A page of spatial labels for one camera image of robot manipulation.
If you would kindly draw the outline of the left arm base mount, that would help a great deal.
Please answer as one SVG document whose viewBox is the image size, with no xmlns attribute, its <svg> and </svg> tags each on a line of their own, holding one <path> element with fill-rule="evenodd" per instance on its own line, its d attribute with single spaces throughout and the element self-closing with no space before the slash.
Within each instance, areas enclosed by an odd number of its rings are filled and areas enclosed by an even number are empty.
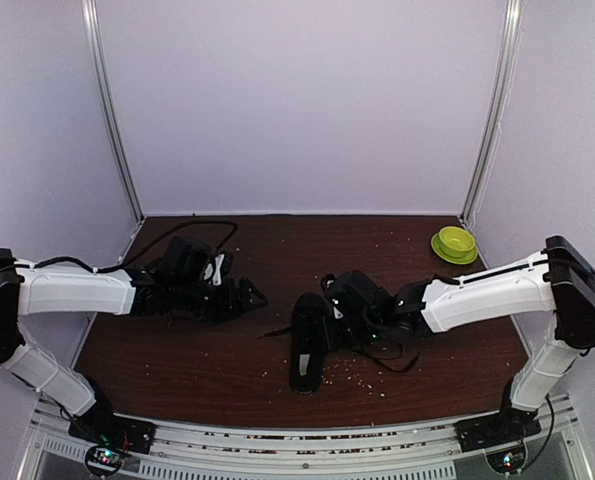
<svg viewBox="0 0 595 480">
<path fill-rule="evenodd" d="M 84 453 L 84 466 L 97 478 L 117 474 L 135 453 L 148 454 L 153 443 L 156 426 L 147 421 L 118 417 L 114 433 L 95 433 L 81 419 L 70 421 L 70 436 L 92 443 Z"/>
</svg>

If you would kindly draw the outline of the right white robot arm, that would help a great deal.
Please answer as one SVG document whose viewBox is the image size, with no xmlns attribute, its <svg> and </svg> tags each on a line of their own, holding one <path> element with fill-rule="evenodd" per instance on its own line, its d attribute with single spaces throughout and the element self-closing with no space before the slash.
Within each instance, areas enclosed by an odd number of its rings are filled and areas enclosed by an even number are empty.
<svg viewBox="0 0 595 480">
<path fill-rule="evenodd" d="M 554 319 L 526 365 L 507 384 L 490 419 L 496 440 L 512 440 L 576 359 L 595 348 L 595 269 L 563 236 L 542 250 L 494 269 L 455 278 L 435 276 L 395 295 L 359 270 L 321 282 L 340 334 L 356 345 L 399 345 L 508 315 L 551 312 Z"/>
</svg>

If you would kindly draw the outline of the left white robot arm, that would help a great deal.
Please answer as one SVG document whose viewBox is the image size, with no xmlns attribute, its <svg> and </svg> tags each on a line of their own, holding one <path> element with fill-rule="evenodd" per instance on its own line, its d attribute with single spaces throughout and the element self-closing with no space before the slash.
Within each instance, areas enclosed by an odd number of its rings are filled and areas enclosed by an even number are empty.
<svg viewBox="0 0 595 480">
<path fill-rule="evenodd" d="M 267 297 L 246 278 L 229 275 L 233 256 L 176 238 L 146 267 L 95 268 L 72 257 L 32 263 L 0 249 L 0 367 L 81 418 L 100 444 L 114 442 L 121 424 L 92 381 L 60 363 L 23 333 L 22 316 L 85 312 L 154 316 L 187 312 L 220 324 L 267 306 Z"/>
</svg>

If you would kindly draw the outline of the black sneaker shoe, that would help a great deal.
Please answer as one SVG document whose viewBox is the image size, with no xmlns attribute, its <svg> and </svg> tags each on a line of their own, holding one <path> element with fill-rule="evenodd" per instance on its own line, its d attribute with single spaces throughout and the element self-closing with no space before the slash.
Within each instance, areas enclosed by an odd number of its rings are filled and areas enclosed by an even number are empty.
<svg viewBox="0 0 595 480">
<path fill-rule="evenodd" d="M 289 385 L 298 394 L 312 394 L 321 384 L 328 353 L 325 333 L 328 318 L 329 309 L 324 298 L 315 293 L 304 293 L 293 307 Z"/>
</svg>

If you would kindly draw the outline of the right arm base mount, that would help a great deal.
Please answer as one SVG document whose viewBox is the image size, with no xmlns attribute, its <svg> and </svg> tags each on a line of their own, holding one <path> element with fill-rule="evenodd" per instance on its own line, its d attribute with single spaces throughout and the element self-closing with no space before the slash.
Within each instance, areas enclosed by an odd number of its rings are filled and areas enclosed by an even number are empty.
<svg viewBox="0 0 595 480">
<path fill-rule="evenodd" d="M 519 473 L 527 465 L 525 440 L 541 432 L 537 420 L 524 424 L 497 414 L 462 420 L 454 427 L 463 453 L 482 450 L 492 471 L 506 476 Z"/>
</svg>

